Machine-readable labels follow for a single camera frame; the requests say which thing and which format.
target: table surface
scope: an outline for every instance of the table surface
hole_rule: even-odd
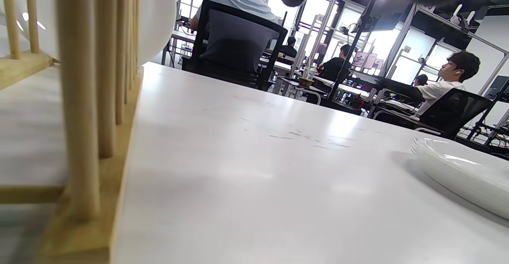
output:
[[[148,63],[116,261],[506,264],[509,221],[427,177],[415,137]]]
[[[302,88],[302,89],[305,89],[305,90],[311,90],[311,91],[314,91],[314,92],[318,92],[320,94],[325,94],[327,92],[321,90],[321,89],[318,89],[316,87],[314,87],[313,85],[309,86],[309,87],[302,87],[302,86],[299,86],[300,83],[298,81],[294,81],[294,80],[291,80],[291,79],[288,79],[288,78],[284,78],[284,77],[281,77],[281,79],[283,79],[285,82],[293,85],[293,86],[296,86],[296,87],[299,87],[299,88]]]
[[[269,63],[269,60],[267,58],[263,58],[263,57],[260,57],[260,61],[263,63]],[[276,68],[277,70],[285,70],[285,71],[289,72],[291,70],[291,65],[282,63],[280,61],[276,61],[274,63],[274,68]]]
[[[177,30],[173,30],[171,37],[176,38],[176,39],[182,39],[184,41],[187,41],[188,43],[194,43],[194,40],[196,39],[196,35],[186,34],[184,32],[177,31]]]
[[[318,77],[318,76],[314,76],[313,78],[317,79],[319,81],[322,81],[325,85],[327,85],[329,87],[332,87],[334,85],[333,81],[330,81],[330,80],[327,80],[327,79],[324,79],[324,78],[321,78],[321,77]],[[369,97],[369,93],[368,92],[360,90],[360,89],[357,89],[357,88],[353,88],[353,87],[350,87],[350,86],[347,86],[347,85],[344,85],[344,84],[338,85],[338,90],[341,90],[341,91],[344,91],[344,92],[353,93],[353,94],[357,94],[357,95],[361,95],[363,97]]]

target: stack of plates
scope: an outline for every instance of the stack of plates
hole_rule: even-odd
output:
[[[417,138],[413,154],[434,180],[478,206],[509,219],[509,161],[453,141]]]

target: dark hair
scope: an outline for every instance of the dark hair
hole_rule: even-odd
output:
[[[427,84],[427,75],[421,74],[417,76],[417,82],[419,82],[419,85],[426,85]]]
[[[350,50],[351,46],[350,45],[343,45],[341,48],[340,48],[340,54],[341,52],[344,52],[345,55],[348,54],[349,50]]]
[[[460,82],[472,78],[479,71],[480,60],[470,52],[457,52],[447,58],[447,61],[456,64],[457,70],[465,70],[460,76]]]
[[[293,36],[290,36],[287,40],[287,43],[288,45],[292,45],[293,43],[295,43],[295,41],[297,41]]]

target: black t-shirt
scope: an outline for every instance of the black t-shirt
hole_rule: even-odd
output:
[[[341,59],[339,57],[334,57],[331,60],[327,61],[323,64],[323,70],[322,74],[320,75],[321,78],[330,80],[330,81],[336,81],[336,78],[338,78],[338,72],[340,72],[341,67],[343,66],[344,59]],[[343,68],[343,71],[341,72],[339,76],[340,82],[345,79],[345,77],[349,74],[349,69],[352,65],[347,62],[345,65],[345,68]]]
[[[295,48],[289,46],[289,45],[283,45],[281,47],[281,52],[285,55],[288,55],[290,57],[294,57],[297,56],[297,51],[295,50]]]

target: person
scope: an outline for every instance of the person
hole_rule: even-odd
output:
[[[241,9],[255,16],[265,18],[269,21],[277,23],[279,18],[272,13],[270,8],[265,4],[264,0],[209,0],[216,3],[221,3],[236,9]],[[200,12],[202,7],[198,8],[196,15],[191,20],[189,28],[192,30],[198,30],[198,21],[200,20]]]
[[[290,36],[287,40],[287,45],[283,45],[281,47],[281,52],[290,57],[297,56],[297,51],[295,50],[295,41],[296,39],[293,36]]]
[[[447,63],[442,65],[442,68],[438,71],[438,76],[442,77],[443,81],[416,87],[422,94],[425,102],[418,112],[415,113],[415,116],[422,115],[452,88],[465,90],[463,81],[476,75],[479,71],[479,66],[479,58],[470,52],[457,52],[447,58]]]
[[[421,75],[417,76],[417,78],[414,81],[414,85],[415,86],[424,86],[424,85],[427,85],[427,75],[426,74],[421,74]]]
[[[340,57],[334,57],[331,60],[327,61],[326,63],[321,64],[318,66],[318,70],[322,70],[322,73],[320,74],[321,78],[327,79],[329,81],[338,81],[342,82],[345,77],[349,74],[349,69],[352,66],[348,61],[345,61],[347,58],[347,54],[350,50],[349,45],[343,45],[340,48]],[[343,63],[345,63],[345,67],[343,68],[343,71],[338,76],[338,73],[340,72]]]

